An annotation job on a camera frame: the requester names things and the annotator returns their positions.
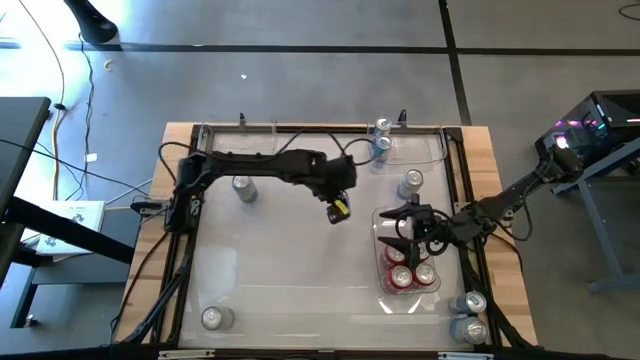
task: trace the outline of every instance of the paper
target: paper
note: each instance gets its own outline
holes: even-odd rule
[[[104,216],[104,201],[51,201],[39,206],[56,215],[71,219],[89,229],[100,231]],[[54,237],[41,234],[36,252],[41,255],[90,254],[91,252]]]

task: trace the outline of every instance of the gray floor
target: gray floor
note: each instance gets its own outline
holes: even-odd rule
[[[62,2],[25,1],[60,44],[77,28]],[[444,46],[437,1],[150,1],[94,3],[120,27],[120,39],[155,44]],[[638,48],[640,22],[620,17],[628,1],[449,0],[460,47]],[[1,95],[59,96],[55,63],[20,7],[9,6],[0,36],[21,50],[0,50]],[[96,83],[90,169],[132,184],[152,176],[168,121],[364,122],[396,116],[417,124],[459,124],[445,55],[366,54],[89,54]],[[80,165],[87,67],[79,52],[60,51],[65,104],[61,157]],[[103,64],[111,59],[111,71]],[[640,88],[634,57],[461,56],[471,118],[491,128],[503,184],[535,165],[533,141],[592,90]],[[51,124],[41,143],[50,142]],[[51,161],[34,158],[21,194],[50,196]],[[62,170],[62,194],[73,181]],[[89,199],[125,191],[89,179]],[[125,198],[116,205],[126,205]],[[553,350],[638,357],[638,291],[591,295],[586,282],[606,277],[602,252],[575,196],[546,189],[531,198],[535,232],[519,244],[539,341]],[[522,222],[516,230],[523,231]],[[96,346],[107,339],[122,287],[58,286],[38,291],[32,312],[44,324],[9,330],[26,277],[14,266],[0,292],[0,352]]]

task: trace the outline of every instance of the white cable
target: white cable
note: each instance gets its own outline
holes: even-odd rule
[[[60,63],[58,54],[54,50],[53,45],[51,45],[51,42],[49,41],[49,38],[47,38],[47,35],[45,35],[44,31],[42,31],[42,28],[40,27],[36,19],[33,17],[33,15],[31,15],[31,12],[29,11],[29,9],[27,9],[27,7],[24,5],[22,0],[18,0],[18,2],[20,3],[20,5],[22,5],[22,8],[27,13],[27,15],[29,15],[29,17],[31,18],[31,21],[33,21],[33,24],[38,28],[38,31],[40,31],[40,34],[42,35],[44,40],[47,42],[47,45],[49,45],[49,49],[51,49],[51,53],[53,53],[53,56],[56,58],[56,63],[58,63],[58,69],[60,70],[60,80],[62,82],[62,91],[60,92],[60,101],[58,103],[62,104],[62,102],[64,101],[64,71],[62,70],[62,64]],[[54,171],[53,171],[53,200],[58,199],[58,175],[60,173],[60,164],[58,163],[58,160],[57,160],[58,158],[58,141],[57,141],[58,135],[57,134],[58,134],[59,124],[60,124],[60,110],[56,109],[56,120],[53,123],[53,130],[51,133],[51,142],[53,145],[53,156],[56,158],[54,162]]]

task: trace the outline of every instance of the concrete floor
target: concrete floor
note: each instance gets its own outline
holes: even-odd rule
[[[445,46],[437,1],[397,0],[94,0],[123,42]],[[78,32],[61,2],[25,0],[55,44]],[[459,47],[638,48],[640,22],[617,14],[625,0],[448,0]],[[59,96],[55,62],[16,3],[0,37],[0,95]],[[87,67],[77,51],[59,51],[70,107],[59,132],[61,158],[80,165]],[[152,176],[168,121],[365,122],[406,108],[415,124],[459,124],[447,55],[90,52],[96,83],[89,169],[131,184]],[[111,71],[103,64],[111,59]],[[533,141],[593,90],[640,88],[636,57],[460,56],[471,120],[491,129],[503,184],[536,163]],[[40,142],[51,146],[46,125]],[[51,161],[34,158],[20,194],[50,196]],[[62,170],[61,192],[73,191]],[[125,191],[89,179],[88,199]],[[116,205],[126,205],[124,198]],[[540,344],[559,351],[638,357],[638,291],[592,295],[606,277],[602,252],[582,201],[531,197],[533,238],[518,244]],[[522,221],[516,230],[523,231]],[[38,290],[32,312],[44,326],[9,330],[28,270],[13,266],[0,292],[0,352],[97,346],[108,336],[122,286]]]

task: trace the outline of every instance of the wooden table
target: wooden table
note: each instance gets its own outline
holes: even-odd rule
[[[196,125],[196,123],[168,123],[163,142],[178,141],[188,144],[193,125]],[[252,126],[271,126],[271,124]],[[361,125],[345,124],[342,126],[349,127]],[[502,190],[502,185],[500,184],[500,177],[498,175],[498,169],[493,154],[489,129],[487,127],[479,126],[462,127],[462,133],[464,136],[464,147],[475,198],[481,199],[483,197],[499,193]],[[167,147],[164,150],[165,159],[174,171],[177,167],[178,160],[186,155],[187,149],[180,147]],[[452,147],[452,155],[455,155],[453,156],[453,159],[457,159],[454,147]],[[453,168],[456,177],[457,191],[459,194],[464,194],[460,164],[457,161],[453,161]],[[151,186],[151,196],[154,199],[168,199],[172,190],[173,183],[171,177],[162,164],[158,162]],[[142,259],[164,233],[162,229],[163,221],[164,220],[161,217],[158,217],[148,221],[142,226],[138,237],[138,243],[136,245],[135,256],[131,264],[126,289],[129,288],[131,279],[133,279],[134,275],[138,271]],[[504,233],[499,235],[504,238],[508,238]],[[185,242],[186,238],[181,240],[178,254],[183,253]],[[120,324],[116,330],[116,340],[121,340],[129,335],[156,301],[160,290],[168,247],[169,241],[167,240],[160,245],[154,254],[151,255],[145,268],[140,274],[140,278],[136,286],[133,288],[129,301],[125,305]],[[509,321],[518,329],[520,334],[529,342],[536,344],[537,340],[535,330],[533,328],[533,322],[531,320],[531,314],[529,312],[529,302],[527,300],[527,293],[522,279],[522,274],[520,273],[520,265],[516,254],[506,244],[494,237],[489,238],[485,247],[485,254],[491,279],[491,286],[496,302],[509,318]],[[176,268],[179,265],[180,260],[181,257],[178,255]],[[163,326],[163,329],[165,330],[162,332],[161,336],[162,341],[166,340],[169,329],[171,328],[171,322],[175,311],[175,301],[176,294],[174,294],[167,306]]]

